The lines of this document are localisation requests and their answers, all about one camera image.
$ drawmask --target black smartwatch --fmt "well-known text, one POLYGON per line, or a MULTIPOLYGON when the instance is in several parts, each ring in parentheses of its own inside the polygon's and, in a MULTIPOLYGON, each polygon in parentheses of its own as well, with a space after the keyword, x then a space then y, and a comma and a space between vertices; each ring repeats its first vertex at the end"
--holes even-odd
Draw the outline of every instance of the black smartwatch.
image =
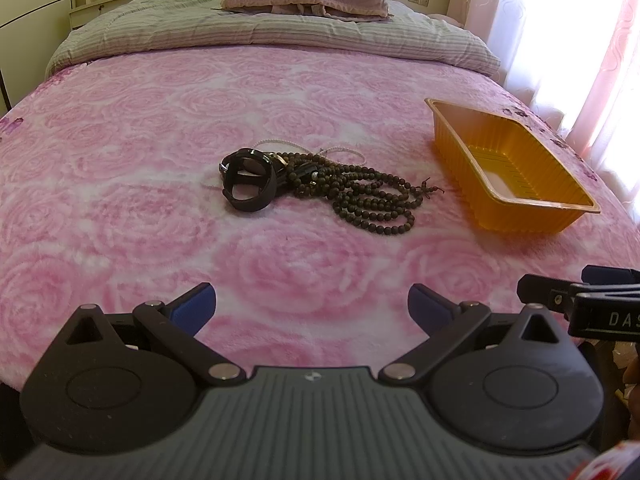
POLYGON ((260 211, 275 198, 277 190, 276 170, 273 161, 265 153, 251 148, 242 148, 227 155, 220 163, 224 189, 222 194, 231 205, 240 211, 260 211), (258 187, 258 195, 240 200, 233 196, 236 184, 258 187))

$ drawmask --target rose pattern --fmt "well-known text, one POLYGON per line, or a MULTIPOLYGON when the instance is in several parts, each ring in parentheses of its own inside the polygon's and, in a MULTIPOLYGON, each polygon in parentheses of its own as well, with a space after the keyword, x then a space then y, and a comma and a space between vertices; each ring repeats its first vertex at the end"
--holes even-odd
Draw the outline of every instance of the rose pattern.
POLYGON ((640 235, 602 181, 495 83, 436 62, 276 46, 117 56, 48 80, 0 134, 0 380, 16 388, 81 303, 126 312, 211 282, 217 314, 198 338, 247 371, 377 371, 426 338, 406 311, 415 282, 517 312, 525 272, 640 267, 640 235), (522 120, 602 213, 557 235, 482 230, 433 147, 424 98, 522 120), (321 200, 242 214, 221 194, 218 163, 263 139, 348 147, 446 193, 402 237, 356 230, 321 200))

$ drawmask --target orange plastic basket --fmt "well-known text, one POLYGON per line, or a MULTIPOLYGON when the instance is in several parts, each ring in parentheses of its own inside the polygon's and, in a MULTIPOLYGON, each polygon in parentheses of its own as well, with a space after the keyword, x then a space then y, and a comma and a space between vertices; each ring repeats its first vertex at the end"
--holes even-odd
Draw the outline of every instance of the orange plastic basket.
POLYGON ((522 124, 480 110, 426 99, 436 147, 478 223, 495 231, 557 233, 595 200, 522 124))

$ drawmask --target pink curtain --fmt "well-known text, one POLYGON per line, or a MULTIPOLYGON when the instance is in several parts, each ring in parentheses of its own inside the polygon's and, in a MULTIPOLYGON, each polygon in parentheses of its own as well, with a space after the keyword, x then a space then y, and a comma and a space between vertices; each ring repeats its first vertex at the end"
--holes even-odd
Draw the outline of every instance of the pink curtain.
POLYGON ((566 138, 638 224, 639 14, 640 0, 450 0, 448 11, 500 57, 496 81, 566 138))

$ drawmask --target striped duvet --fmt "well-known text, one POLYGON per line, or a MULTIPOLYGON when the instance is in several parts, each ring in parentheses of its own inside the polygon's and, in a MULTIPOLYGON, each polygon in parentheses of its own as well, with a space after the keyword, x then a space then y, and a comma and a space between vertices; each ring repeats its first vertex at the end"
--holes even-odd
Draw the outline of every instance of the striped duvet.
POLYGON ((315 16, 238 14, 220 0, 135 0, 69 35, 47 75, 95 59, 169 48, 281 44, 432 60, 493 75, 499 60, 468 30, 390 2, 386 22, 340 22, 315 16))

